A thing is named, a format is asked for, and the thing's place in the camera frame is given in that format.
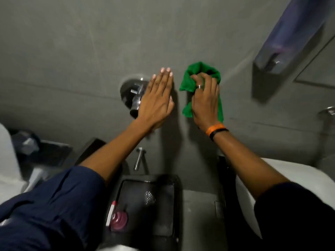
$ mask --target sink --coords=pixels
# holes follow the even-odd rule
[[[182,187],[178,176],[121,176],[111,191],[107,211],[113,201],[117,201],[115,211],[125,212],[128,222],[120,230],[105,227],[100,248],[125,245],[141,251],[180,249]]]

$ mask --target navy blue sleeve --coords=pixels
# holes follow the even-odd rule
[[[105,183],[75,166],[0,205],[0,250],[83,250],[103,216]]]
[[[267,190],[254,211],[262,237],[272,249],[333,246],[335,211],[297,183]]]

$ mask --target wristband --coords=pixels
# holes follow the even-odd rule
[[[215,136],[217,133],[221,132],[221,131],[229,131],[229,130],[226,129],[226,128],[219,128],[219,129],[217,129],[217,130],[214,130],[214,131],[209,135],[209,138],[213,141],[214,136]]]
[[[218,123],[218,124],[215,124],[213,126],[210,126],[207,131],[206,131],[206,135],[210,136],[210,134],[214,131],[214,130],[217,130],[219,128],[226,128],[222,123]]]

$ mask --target green cloth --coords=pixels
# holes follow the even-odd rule
[[[195,81],[192,78],[190,78],[190,76],[197,75],[201,72],[211,75],[213,78],[217,79],[218,84],[220,83],[221,76],[220,76],[219,71],[217,71],[215,68],[210,67],[209,65],[205,63],[198,62],[198,63],[191,64],[185,71],[184,78],[183,78],[182,84],[180,85],[179,91],[194,92],[196,88],[196,84],[195,84]],[[186,116],[187,118],[193,117],[191,102],[189,102],[186,105],[186,107],[183,109],[183,115]],[[218,107],[217,118],[219,119],[220,122],[224,121],[224,114],[222,111],[222,103],[221,103],[220,96],[219,96],[219,107]]]

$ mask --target person's left hand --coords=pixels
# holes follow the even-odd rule
[[[153,131],[159,128],[174,108],[171,97],[173,74],[170,68],[161,68],[159,75],[153,75],[141,99],[137,119],[149,125]]]

